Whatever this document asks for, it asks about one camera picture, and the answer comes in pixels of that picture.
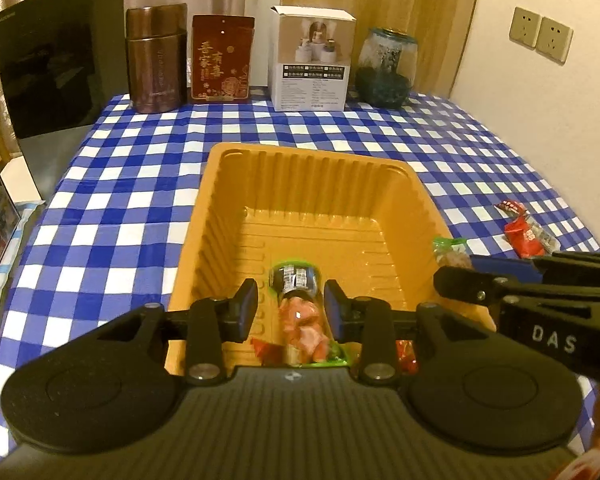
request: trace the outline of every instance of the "white product box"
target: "white product box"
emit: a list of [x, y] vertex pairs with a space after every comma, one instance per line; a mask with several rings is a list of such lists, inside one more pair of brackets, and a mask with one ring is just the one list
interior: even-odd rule
[[271, 7], [269, 91], [277, 112], [344, 109], [356, 19], [344, 10]]

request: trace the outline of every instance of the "product label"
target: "product label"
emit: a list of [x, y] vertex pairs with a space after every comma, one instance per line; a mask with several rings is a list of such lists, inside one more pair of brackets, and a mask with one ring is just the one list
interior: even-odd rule
[[282, 79], [344, 79], [345, 67], [337, 65], [283, 65]]
[[283, 281], [284, 285], [282, 288], [282, 293], [286, 294], [290, 290], [294, 290], [296, 288], [296, 275], [294, 274], [295, 266], [286, 265], [283, 269]]
[[348, 66], [279, 65], [275, 99], [282, 111], [342, 110], [347, 95]]
[[298, 267], [296, 270], [296, 287], [306, 288], [306, 269]]

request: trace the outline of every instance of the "glass jar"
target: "glass jar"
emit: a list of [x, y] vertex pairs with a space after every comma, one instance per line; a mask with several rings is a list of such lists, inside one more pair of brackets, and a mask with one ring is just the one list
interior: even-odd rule
[[379, 108], [408, 102], [416, 75], [418, 42], [390, 28], [372, 28], [358, 59], [356, 89], [360, 100]]

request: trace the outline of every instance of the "white wall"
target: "white wall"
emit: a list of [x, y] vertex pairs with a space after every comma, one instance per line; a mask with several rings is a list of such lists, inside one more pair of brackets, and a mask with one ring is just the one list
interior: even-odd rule
[[[516, 6], [573, 28], [565, 65], [509, 40]], [[477, 0], [452, 100], [545, 176], [600, 242], [600, 0]]]

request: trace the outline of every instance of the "orange plastic tray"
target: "orange plastic tray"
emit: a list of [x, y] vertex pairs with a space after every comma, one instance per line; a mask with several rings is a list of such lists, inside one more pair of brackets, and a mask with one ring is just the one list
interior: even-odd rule
[[[440, 213], [404, 162], [259, 144], [211, 150], [180, 255], [169, 310], [209, 296], [231, 297], [258, 282], [250, 336], [280, 343], [270, 268], [314, 264], [349, 296], [373, 296], [397, 310], [438, 301], [486, 325], [483, 307], [442, 300], [433, 289], [436, 236], [450, 237]], [[228, 368], [258, 365], [253, 349], [225, 343]], [[182, 374], [184, 342], [172, 342], [166, 367]]]

